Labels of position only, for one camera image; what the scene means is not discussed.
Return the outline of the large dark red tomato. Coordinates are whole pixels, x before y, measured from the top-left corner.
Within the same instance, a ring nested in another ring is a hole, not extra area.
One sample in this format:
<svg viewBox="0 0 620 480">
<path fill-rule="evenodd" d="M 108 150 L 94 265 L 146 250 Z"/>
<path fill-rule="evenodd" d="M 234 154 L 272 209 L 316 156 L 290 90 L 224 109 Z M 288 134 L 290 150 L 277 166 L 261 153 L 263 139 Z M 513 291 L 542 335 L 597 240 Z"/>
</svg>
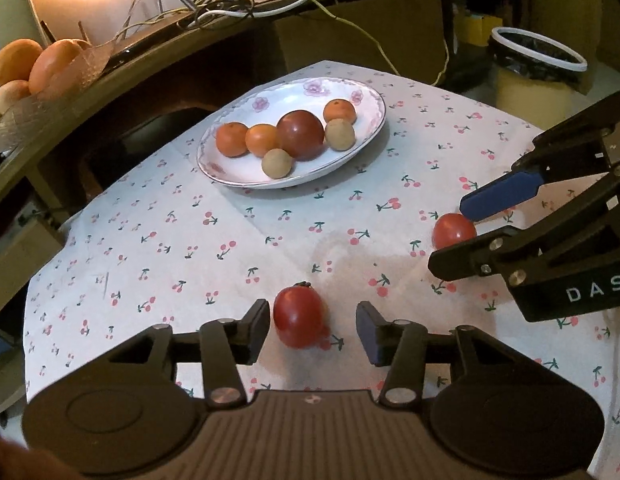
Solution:
<svg viewBox="0 0 620 480">
<path fill-rule="evenodd" d="M 277 123 L 279 147 L 292 158 L 309 160 L 323 150 L 324 127 L 307 110 L 293 110 Z"/>
</svg>

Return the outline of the top orange in bowl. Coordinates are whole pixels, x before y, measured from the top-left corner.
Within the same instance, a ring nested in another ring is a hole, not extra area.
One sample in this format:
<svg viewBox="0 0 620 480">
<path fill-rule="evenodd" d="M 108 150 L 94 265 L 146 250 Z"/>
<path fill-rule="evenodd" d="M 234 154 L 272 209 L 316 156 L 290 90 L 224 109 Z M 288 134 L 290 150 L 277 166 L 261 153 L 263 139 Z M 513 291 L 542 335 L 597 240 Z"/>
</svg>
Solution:
<svg viewBox="0 0 620 480">
<path fill-rule="evenodd" d="M 37 41 L 16 39 L 0 50 L 0 87 L 13 80 L 28 80 L 34 63 L 43 52 Z"/>
</svg>

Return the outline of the small round red tomato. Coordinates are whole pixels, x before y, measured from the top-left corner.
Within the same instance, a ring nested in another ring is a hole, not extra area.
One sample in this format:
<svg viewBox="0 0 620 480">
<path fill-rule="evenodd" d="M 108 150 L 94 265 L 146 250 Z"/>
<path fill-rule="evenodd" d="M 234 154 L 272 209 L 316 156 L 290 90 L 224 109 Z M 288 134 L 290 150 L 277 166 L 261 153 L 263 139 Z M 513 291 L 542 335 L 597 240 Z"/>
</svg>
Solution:
<svg viewBox="0 0 620 480">
<path fill-rule="evenodd" d="M 433 227 L 431 241 L 432 246 L 439 250 L 472 240 L 476 236 L 474 223 L 462 214 L 444 214 Z"/>
</svg>

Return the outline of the large orange mandarin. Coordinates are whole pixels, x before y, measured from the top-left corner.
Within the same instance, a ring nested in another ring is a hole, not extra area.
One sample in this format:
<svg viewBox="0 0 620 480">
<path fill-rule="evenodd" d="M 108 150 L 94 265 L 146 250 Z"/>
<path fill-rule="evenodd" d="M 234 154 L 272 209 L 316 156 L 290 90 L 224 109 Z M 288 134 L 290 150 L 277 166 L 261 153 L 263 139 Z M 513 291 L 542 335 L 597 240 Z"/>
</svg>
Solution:
<svg viewBox="0 0 620 480">
<path fill-rule="evenodd" d="M 247 126 L 242 122 L 225 122 L 215 133 L 215 146 L 219 152 L 229 158 L 245 155 Z"/>
</svg>

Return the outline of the green-brown kiwi front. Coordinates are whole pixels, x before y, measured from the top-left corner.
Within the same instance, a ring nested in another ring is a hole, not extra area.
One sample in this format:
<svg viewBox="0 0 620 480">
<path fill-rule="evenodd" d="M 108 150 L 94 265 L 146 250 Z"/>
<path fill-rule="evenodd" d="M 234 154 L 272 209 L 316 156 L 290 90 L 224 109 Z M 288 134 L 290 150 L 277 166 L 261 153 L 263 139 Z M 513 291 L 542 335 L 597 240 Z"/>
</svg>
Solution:
<svg viewBox="0 0 620 480">
<path fill-rule="evenodd" d="M 261 160 L 262 171 L 271 179 L 282 179 L 293 170 L 295 160 L 281 148 L 272 148 Z"/>
</svg>

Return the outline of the orange mandarin with stem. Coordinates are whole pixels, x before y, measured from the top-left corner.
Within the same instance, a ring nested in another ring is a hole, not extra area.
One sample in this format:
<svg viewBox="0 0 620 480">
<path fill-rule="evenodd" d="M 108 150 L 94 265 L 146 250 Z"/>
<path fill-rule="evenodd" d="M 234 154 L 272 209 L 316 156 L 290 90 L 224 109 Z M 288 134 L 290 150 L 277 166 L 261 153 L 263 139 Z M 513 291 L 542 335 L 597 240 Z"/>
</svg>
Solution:
<svg viewBox="0 0 620 480">
<path fill-rule="evenodd" d="M 323 109 L 323 117 L 325 122 L 331 122 L 334 119 L 343 119 L 353 125 L 357 121 L 357 111 L 353 104 L 345 99 L 330 100 Z"/>
</svg>

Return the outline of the cherry print tablecloth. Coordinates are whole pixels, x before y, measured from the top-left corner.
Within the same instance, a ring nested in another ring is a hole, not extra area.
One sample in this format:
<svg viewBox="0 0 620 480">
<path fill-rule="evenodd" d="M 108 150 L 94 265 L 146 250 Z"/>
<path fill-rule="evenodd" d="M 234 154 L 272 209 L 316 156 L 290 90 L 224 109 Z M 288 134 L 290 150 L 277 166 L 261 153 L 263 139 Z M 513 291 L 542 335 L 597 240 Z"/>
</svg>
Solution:
<svg viewBox="0 0 620 480">
<path fill-rule="evenodd" d="M 387 104 L 385 130 L 330 176 L 267 193 L 200 172 L 203 126 L 150 155 L 65 224 L 64 249 L 30 282 L 27 396 L 150 325 L 191 332 L 307 281 L 327 302 L 331 334 L 303 351 L 267 338 L 258 363 L 241 371 L 248 390 L 379 390 L 383 372 L 355 333 L 362 300 L 434 332 L 471 324 L 594 396 L 607 421 L 592 473 L 620 479 L 620 309 L 530 324 L 501 278 L 447 283 L 427 268 L 441 214 L 503 174 L 538 130 L 367 68 L 320 62 L 301 76 L 312 92 L 324 76 L 374 87 Z"/>
</svg>

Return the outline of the small orange mandarin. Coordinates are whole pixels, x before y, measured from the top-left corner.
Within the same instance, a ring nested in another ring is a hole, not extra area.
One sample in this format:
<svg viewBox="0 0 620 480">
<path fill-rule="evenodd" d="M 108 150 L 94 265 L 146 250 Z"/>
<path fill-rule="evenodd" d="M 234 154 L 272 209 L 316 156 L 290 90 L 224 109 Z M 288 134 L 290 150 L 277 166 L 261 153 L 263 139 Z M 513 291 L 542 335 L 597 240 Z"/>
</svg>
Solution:
<svg viewBox="0 0 620 480">
<path fill-rule="evenodd" d="M 258 124 L 247 129 L 245 136 L 246 148 L 259 158 L 267 152 L 279 148 L 278 130 L 269 124 Z"/>
</svg>

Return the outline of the white floral plate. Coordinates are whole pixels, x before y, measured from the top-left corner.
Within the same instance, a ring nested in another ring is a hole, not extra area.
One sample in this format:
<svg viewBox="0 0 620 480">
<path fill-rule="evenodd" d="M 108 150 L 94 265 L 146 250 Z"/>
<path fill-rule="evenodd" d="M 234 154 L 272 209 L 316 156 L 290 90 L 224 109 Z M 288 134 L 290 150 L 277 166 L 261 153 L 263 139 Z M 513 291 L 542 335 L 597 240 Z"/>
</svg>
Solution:
<svg viewBox="0 0 620 480">
<path fill-rule="evenodd" d="M 326 176 L 372 142 L 387 106 L 368 84 L 301 78 L 253 90 L 201 136 L 198 166 L 232 188 L 287 188 Z"/>
</svg>

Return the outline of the green-brown kiwi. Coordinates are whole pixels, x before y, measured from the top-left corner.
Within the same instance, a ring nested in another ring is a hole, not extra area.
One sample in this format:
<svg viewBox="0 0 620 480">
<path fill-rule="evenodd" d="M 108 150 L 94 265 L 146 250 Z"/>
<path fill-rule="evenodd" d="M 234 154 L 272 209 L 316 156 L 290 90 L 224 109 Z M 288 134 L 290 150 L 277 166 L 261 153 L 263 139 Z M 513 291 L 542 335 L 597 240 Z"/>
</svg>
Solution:
<svg viewBox="0 0 620 480">
<path fill-rule="evenodd" d="M 272 148 L 261 160 L 262 171 L 271 179 L 282 179 L 293 170 L 295 160 L 281 148 Z"/>
<path fill-rule="evenodd" d="M 343 118 L 334 118 L 326 124 L 325 140 L 333 150 L 343 152 L 352 148 L 357 137 L 351 122 Z"/>
</svg>

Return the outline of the yellow trash bin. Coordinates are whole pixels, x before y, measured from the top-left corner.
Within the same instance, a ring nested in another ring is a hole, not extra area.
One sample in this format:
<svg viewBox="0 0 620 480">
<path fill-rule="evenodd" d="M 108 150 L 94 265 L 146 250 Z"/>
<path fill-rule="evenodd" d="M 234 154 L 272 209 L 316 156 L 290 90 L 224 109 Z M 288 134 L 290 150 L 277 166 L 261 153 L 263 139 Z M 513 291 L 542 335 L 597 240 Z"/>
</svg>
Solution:
<svg viewBox="0 0 620 480">
<path fill-rule="evenodd" d="M 566 119 L 572 93 L 588 69 L 584 56 L 530 30 L 497 26 L 488 40 L 495 67 L 495 104 L 547 130 Z"/>
</svg>

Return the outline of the yellow apple in bowl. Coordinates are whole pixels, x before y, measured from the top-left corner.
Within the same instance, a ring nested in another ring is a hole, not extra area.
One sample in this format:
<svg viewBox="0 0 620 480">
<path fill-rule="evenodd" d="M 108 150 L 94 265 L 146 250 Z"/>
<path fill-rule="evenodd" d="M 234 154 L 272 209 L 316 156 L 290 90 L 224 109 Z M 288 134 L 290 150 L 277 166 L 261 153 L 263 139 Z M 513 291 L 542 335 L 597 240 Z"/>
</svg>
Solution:
<svg viewBox="0 0 620 480">
<path fill-rule="evenodd" d="M 0 119 L 18 101 L 30 96 L 26 80 L 12 80 L 0 87 Z"/>
</svg>

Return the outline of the oval red tomato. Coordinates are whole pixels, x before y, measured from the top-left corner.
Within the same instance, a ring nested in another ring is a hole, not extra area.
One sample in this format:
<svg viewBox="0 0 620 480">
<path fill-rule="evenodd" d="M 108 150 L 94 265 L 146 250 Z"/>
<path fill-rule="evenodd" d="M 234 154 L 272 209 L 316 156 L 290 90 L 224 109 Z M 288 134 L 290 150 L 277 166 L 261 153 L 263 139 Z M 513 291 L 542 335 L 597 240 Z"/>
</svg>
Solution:
<svg viewBox="0 0 620 480">
<path fill-rule="evenodd" d="M 331 333 L 327 305 L 309 282 L 296 283 L 277 294 L 273 321 L 279 340 L 288 348 L 318 346 Z"/>
</svg>

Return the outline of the glass fruit bowl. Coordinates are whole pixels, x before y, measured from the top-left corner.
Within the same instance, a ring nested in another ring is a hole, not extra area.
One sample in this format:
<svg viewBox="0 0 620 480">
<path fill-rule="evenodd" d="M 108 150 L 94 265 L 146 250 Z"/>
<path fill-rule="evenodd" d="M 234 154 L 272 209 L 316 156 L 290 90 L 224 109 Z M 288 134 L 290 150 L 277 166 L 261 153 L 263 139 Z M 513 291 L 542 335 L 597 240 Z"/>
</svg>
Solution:
<svg viewBox="0 0 620 480">
<path fill-rule="evenodd" d="M 80 93 L 97 81 L 105 69 L 114 43 L 89 44 L 75 40 L 84 51 L 39 93 L 15 103 L 0 119 L 0 154 L 13 151 L 33 138 L 42 128 L 66 114 L 66 110 Z"/>
</svg>

